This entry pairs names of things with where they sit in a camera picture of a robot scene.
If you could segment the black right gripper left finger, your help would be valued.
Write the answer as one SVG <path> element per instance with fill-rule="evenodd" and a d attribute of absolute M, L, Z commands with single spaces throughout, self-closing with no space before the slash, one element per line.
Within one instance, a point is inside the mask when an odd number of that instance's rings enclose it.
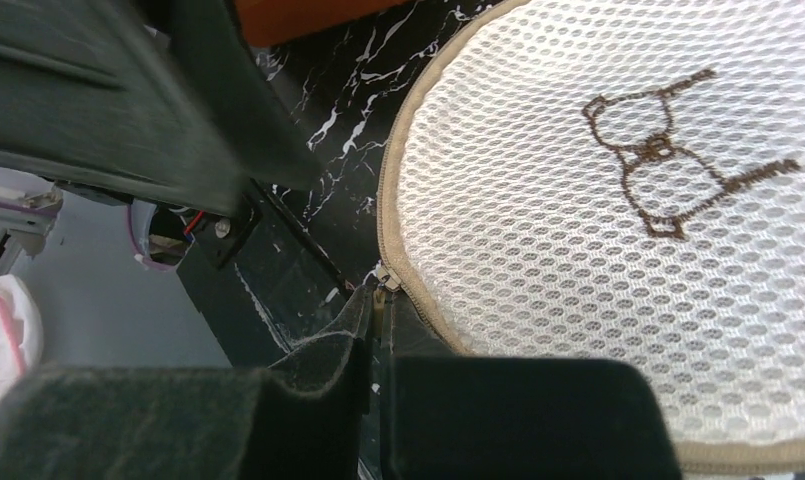
<path fill-rule="evenodd" d="M 0 479 L 354 479 L 373 299 L 267 367 L 60 368 L 0 401 Z"/>

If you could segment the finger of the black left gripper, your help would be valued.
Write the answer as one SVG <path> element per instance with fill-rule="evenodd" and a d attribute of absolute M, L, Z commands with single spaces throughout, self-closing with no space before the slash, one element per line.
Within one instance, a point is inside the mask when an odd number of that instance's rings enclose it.
<path fill-rule="evenodd" d="M 0 1 L 0 167 L 220 215 L 323 170 L 231 1 Z"/>

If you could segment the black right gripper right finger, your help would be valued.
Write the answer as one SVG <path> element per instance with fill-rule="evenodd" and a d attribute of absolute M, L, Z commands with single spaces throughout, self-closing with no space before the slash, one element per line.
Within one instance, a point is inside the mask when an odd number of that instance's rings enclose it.
<path fill-rule="evenodd" d="M 632 366 L 452 352 L 404 293 L 381 334 L 387 479 L 678 479 L 660 408 Z"/>

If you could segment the white mesh bag beige trim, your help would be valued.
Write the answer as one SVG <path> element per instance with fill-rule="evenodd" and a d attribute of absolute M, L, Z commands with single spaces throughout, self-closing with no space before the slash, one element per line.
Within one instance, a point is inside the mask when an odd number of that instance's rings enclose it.
<path fill-rule="evenodd" d="M 619 360 L 685 472 L 805 472 L 805 1 L 504 1 L 393 124 L 382 264 L 453 350 Z"/>

